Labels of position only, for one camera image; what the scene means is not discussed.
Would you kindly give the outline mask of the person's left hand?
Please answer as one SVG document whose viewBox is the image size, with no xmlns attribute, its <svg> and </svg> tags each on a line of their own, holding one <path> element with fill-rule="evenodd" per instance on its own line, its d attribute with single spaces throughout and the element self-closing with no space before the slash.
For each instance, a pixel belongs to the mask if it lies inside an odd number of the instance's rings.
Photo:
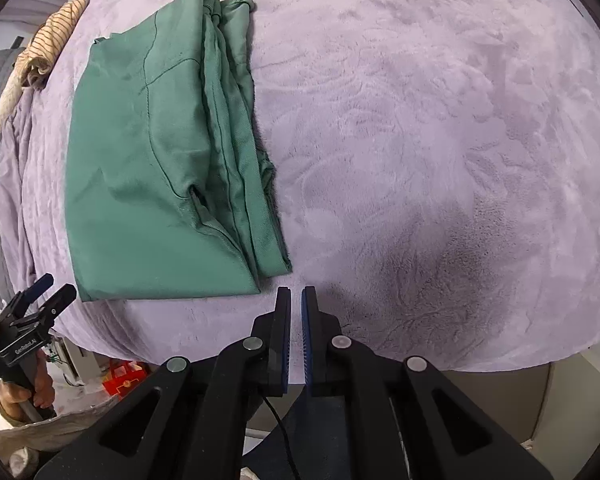
<svg viewBox="0 0 600 480">
<path fill-rule="evenodd" d="M 23 411 L 24 401 L 30 401 L 35 408 L 51 408 L 55 401 L 53 379 L 47 371 L 46 356 L 43 350 L 36 352 L 36 372 L 33 381 L 33 391 L 0 380 L 0 413 L 11 424 L 30 422 Z"/>
</svg>

